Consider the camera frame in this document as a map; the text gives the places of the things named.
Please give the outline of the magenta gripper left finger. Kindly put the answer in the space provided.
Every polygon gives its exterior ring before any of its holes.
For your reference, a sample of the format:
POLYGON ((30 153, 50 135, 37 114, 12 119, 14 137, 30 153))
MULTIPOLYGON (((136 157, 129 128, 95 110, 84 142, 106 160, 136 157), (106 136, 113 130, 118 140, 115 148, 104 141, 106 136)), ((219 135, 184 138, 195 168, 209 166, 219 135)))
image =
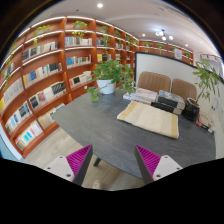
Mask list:
POLYGON ((45 167, 45 170, 81 186, 92 155, 93 148, 88 145, 68 156, 59 155, 45 167))

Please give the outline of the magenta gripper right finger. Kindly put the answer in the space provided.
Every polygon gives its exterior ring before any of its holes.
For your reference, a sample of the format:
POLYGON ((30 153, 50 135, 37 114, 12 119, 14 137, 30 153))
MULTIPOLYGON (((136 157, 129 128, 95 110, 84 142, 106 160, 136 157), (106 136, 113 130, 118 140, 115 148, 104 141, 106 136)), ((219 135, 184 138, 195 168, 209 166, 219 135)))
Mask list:
POLYGON ((158 154, 136 145, 134 151, 145 185, 182 169, 170 156, 158 154))

